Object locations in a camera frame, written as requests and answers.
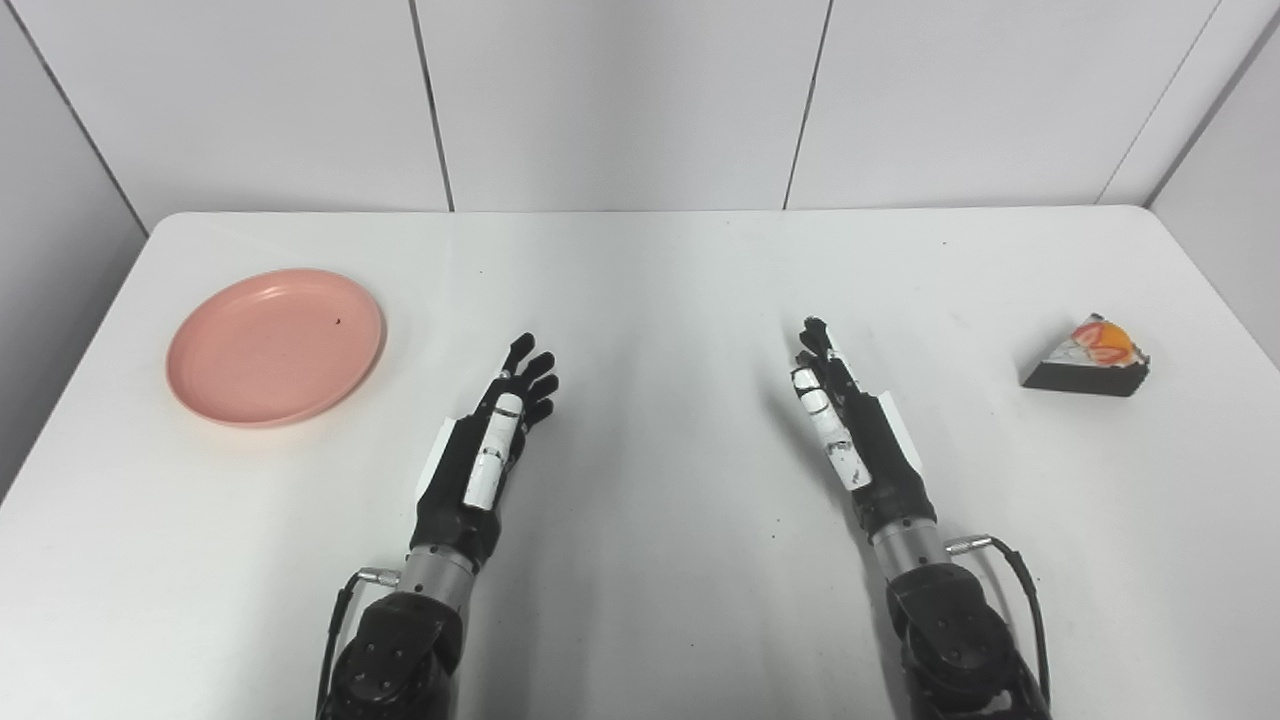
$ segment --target cable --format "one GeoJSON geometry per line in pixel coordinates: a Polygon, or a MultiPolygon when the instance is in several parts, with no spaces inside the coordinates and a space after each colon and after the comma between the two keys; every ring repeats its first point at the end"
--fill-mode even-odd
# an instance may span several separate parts
{"type": "Polygon", "coordinates": [[[342,632],[342,621],[347,618],[347,607],[356,594],[356,583],[360,582],[360,573],[347,580],[347,584],[338,591],[337,600],[333,601],[333,616],[329,619],[329,639],[324,644],[324,660],[320,664],[320,693],[316,696],[316,717],[324,712],[324,701],[329,698],[329,675],[333,670],[333,651],[338,646],[338,633],[342,632]]]}
{"type": "Polygon", "coordinates": [[[1032,609],[1032,624],[1036,626],[1036,665],[1041,682],[1041,696],[1044,697],[1044,706],[1048,707],[1048,650],[1044,641],[1044,618],[1041,615],[1039,597],[1036,594],[1036,580],[1032,578],[1030,570],[1027,569],[1021,552],[1009,547],[1005,541],[995,536],[987,537],[991,538],[991,544],[996,546],[996,550],[1005,556],[1005,561],[1018,575],[1023,592],[1027,593],[1027,603],[1032,609]]]}

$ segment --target wall seam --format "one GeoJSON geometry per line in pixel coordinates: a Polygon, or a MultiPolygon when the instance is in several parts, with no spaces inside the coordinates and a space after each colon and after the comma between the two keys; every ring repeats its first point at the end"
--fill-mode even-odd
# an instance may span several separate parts
{"type": "Polygon", "coordinates": [[[13,6],[13,0],[4,0],[4,4],[5,8],[9,9],[9,14],[13,15],[13,20],[18,24],[18,31],[27,38],[27,45],[29,45],[31,51],[35,53],[36,60],[40,61],[40,67],[45,69],[45,77],[47,77],[49,82],[52,83],[54,90],[58,92],[58,97],[63,101],[63,105],[67,106],[67,111],[70,113],[72,120],[76,122],[76,127],[79,128],[81,135],[84,137],[84,142],[88,143],[90,150],[93,151],[93,156],[97,158],[99,165],[102,167],[102,172],[106,173],[106,178],[111,182],[111,187],[114,187],[116,195],[120,196],[120,201],[124,202],[125,209],[128,209],[133,222],[137,223],[138,229],[142,231],[143,234],[148,234],[147,227],[142,223],[142,218],[138,217],[137,209],[133,208],[133,202],[124,192],[120,179],[115,177],[111,167],[106,163],[106,158],[102,156],[102,150],[97,146],[97,142],[93,142],[93,136],[88,133],[88,128],[84,127],[84,120],[79,117],[79,113],[76,111],[76,106],[72,105],[72,100],[67,96],[63,83],[58,81],[54,68],[49,65],[49,61],[45,59],[45,54],[41,53],[40,46],[36,45],[36,38],[31,35],[31,29],[27,27],[27,23],[24,23],[22,15],[18,14],[18,9],[13,6]]]}

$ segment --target silver cylindrical joint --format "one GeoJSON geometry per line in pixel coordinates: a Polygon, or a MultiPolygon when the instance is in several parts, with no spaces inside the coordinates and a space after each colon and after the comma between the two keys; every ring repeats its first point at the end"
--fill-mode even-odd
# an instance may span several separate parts
{"type": "Polygon", "coordinates": [[[872,547],[884,578],[890,580],[922,565],[951,562],[937,523],[927,518],[908,518],[884,525],[872,536],[872,547]]]}
{"type": "Polygon", "coordinates": [[[471,561],[451,547],[420,544],[404,560],[396,591],[430,597],[462,614],[475,584],[471,568],[471,561]]]}

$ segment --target white table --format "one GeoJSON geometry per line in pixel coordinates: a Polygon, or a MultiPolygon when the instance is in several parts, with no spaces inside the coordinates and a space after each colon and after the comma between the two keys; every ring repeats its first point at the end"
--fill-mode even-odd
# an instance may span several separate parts
{"type": "MultiPolygon", "coordinates": [[[[893,389],[943,532],[1024,551],[1056,717],[1271,712],[1280,373],[1152,215],[1068,208],[170,218],[0,506],[0,717],[308,717],[334,591],[397,564],[440,420],[525,329],[563,386],[460,717],[891,717],[883,582],[788,387],[806,314],[893,389]],[[374,373],[280,429],[183,410],[182,319],[296,265],[378,297],[374,373]],[[1094,310],[1152,355],[1138,395],[1019,388],[1094,310]]],[[[1030,653],[1011,574],[965,562],[1030,653]]]]}

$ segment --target robotic hand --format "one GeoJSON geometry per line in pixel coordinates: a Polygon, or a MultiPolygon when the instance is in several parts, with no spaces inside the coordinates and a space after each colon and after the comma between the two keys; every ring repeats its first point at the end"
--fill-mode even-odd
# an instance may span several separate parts
{"type": "Polygon", "coordinates": [[[943,544],[920,479],[920,460],[893,398],[858,387],[818,318],[805,320],[792,386],[852,493],[854,514],[888,580],[913,706],[925,719],[1048,720],[1048,661],[1036,588],[1021,556],[991,536],[943,544]],[[1014,566],[1032,603],[1039,685],[978,578],[951,562],[986,546],[1014,566]]]}
{"type": "Polygon", "coordinates": [[[403,570],[364,568],[339,591],[329,624],[316,717],[426,720],[452,712],[453,671],[462,656],[463,612],[476,573],[502,527],[498,500],[529,429],[552,414],[559,387],[550,352],[534,357],[534,336],[511,343],[502,372],[466,418],[447,420],[433,450],[434,471],[417,502],[403,570]],[[330,664],[358,582],[394,587],[361,615],[356,635],[330,664]]]}

